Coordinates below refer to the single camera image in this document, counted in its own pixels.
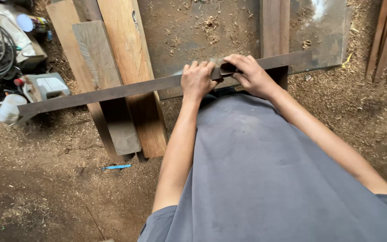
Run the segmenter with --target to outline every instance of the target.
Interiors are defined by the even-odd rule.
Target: gray t-shirt
[[[225,96],[198,114],[178,206],[148,217],[139,242],[387,242],[374,195],[270,102]]]

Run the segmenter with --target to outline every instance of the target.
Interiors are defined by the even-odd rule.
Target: hand
[[[213,90],[219,83],[216,80],[210,80],[215,64],[207,61],[198,65],[193,61],[192,65],[185,65],[181,75],[181,89],[183,90],[183,100],[201,102],[202,98]]]
[[[231,77],[237,80],[251,95],[269,100],[275,91],[281,89],[252,56],[232,54],[223,60],[233,64],[243,72],[243,74],[234,73]]]

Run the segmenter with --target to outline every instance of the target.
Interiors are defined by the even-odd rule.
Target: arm
[[[218,84],[210,80],[214,67],[213,62],[198,65],[194,61],[183,69],[183,102],[162,159],[152,212],[177,205],[180,200],[194,157],[198,109],[202,98]]]
[[[387,194],[387,182],[370,163],[277,85],[252,56],[233,54],[224,60],[243,72],[234,74],[233,78],[239,81],[246,91],[270,101],[283,118],[304,132],[372,193]]]

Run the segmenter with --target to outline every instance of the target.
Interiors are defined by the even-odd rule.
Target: white container
[[[6,124],[16,123],[19,119],[19,109],[17,106],[27,103],[26,98],[17,94],[10,94],[0,102],[0,122]]]

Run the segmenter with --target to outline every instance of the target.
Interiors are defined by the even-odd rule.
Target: workshop floor
[[[47,16],[47,2],[38,0],[35,14]],[[387,180],[387,84],[363,79],[378,2],[349,0],[360,32],[350,32],[346,68],[291,76],[289,91]],[[52,71],[78,93],[57,38],[45,47]],[[180,106],[180,98],[163,102],[169,133]],[[151,211],[160,162],[134,158],[131,168],[101,171],[111,162],[85,106],[19,126],[0,123],[0,241],[136,241]]]

